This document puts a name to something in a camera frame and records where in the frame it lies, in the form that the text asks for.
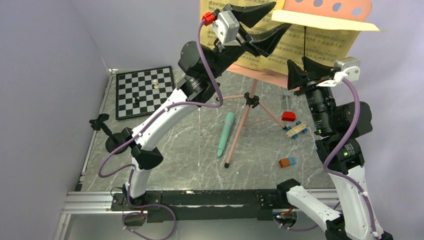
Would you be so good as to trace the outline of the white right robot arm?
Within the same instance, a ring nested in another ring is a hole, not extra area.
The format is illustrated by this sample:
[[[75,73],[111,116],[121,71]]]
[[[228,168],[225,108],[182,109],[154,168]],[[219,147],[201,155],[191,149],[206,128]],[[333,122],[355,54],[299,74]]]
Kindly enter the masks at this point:
[[[304,212],[328,240],[391,240],[373,210],[357,140],[373,129],[370,106],[359,99],[353,85],[360,76],[360,61],[346,57],[326,66],[304,56],[302,63],[287,61],[287,87],[306,97],[319,136],[316,152],[334,184],[341,211],[326,206],[294,179],[277,185],[277,204]]]

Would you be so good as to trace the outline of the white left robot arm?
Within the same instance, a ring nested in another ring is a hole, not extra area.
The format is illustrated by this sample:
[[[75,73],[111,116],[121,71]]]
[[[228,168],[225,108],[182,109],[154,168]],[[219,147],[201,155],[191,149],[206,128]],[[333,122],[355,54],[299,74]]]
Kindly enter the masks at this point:
[[[201,44],[199,38],[187,42],[178,61],[184,74],[171,95],[142,124],[124,130],[132,157],[123,201],[129,209],[137,210],[143,205],[151,170],[163,161],[157,147],[159,141],[199,108],[223,105],[224,98],[217,78],[245,53],[269,57],[274,52],[290,24],[282,23],[259,34],[249,33],[248,29],[259,23],[275,6],[274,1],[251,6],[228,3],[222,9],[203,15],[199,27],[212,28],[216,35],[213,47]]]

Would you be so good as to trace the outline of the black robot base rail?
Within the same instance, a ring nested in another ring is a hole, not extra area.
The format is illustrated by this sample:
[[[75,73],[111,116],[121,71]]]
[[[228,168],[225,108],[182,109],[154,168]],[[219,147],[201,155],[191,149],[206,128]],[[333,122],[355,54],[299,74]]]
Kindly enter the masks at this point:
[[[277,220],[286,227],[297,221],[297,213],[277,189],[148,190],[127,200],[126,190],[112,194],[113,212],[144,213],[148,223],[173,220]]]

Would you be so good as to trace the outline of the yellow sheet music page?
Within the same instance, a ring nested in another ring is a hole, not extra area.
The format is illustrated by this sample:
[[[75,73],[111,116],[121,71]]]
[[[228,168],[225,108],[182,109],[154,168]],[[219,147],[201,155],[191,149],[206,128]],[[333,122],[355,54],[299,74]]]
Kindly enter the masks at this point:
[[[254,57],[269,57],[291,24],[283,23],[262,33],[249,33],[277,5],[275,1],[251,6],[227,3],[222,9],[203,14],[200,28],[210,26],[216,39],[213,48],[200,45],[198,51],[201,63],[213,73],[228,69],[243,54]]]
[[[290,28],[281,38],[275,51],[262,59],[261,68],[287,74],[287,61],[302,67],[306,56],[331,66],[344,58],[361,32],[379,32],[367,22],[370,6],[352,6],[341,2],[321,6],[286,4],[274,10],[273,23],[288,23]]]

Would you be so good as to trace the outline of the yellow sheet music bottom page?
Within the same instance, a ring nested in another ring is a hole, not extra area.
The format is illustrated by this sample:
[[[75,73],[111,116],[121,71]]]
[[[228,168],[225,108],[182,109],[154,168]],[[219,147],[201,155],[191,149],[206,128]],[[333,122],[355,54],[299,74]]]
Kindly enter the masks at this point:
[[[344,58],[361,32],[379,32],[367,22],[370,6],[352,6],[341,2],[321,6],[286,4],[274,10],[273,23],[288,23],[290,28],[281,38],[275,51],[262,59],[261,68],[287,74],[287,61],[302,67],[306,56],[331,66]]]

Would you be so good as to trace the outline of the yellow sheet music top page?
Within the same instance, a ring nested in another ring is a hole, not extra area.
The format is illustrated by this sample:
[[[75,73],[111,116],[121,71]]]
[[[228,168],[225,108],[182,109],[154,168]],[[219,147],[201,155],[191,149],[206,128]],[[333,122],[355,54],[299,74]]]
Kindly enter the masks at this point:
[[[275,1],[251,6],[227,3],[222,9],[203,14],[200,28],[210,26],[216,39],[213,48],[200,45],[198,51],[201,63],[213,73],[228,69],[243,54],[254,57],[269,57],[291,24],[283,23],[262,33],[249,33],[277,5]]]

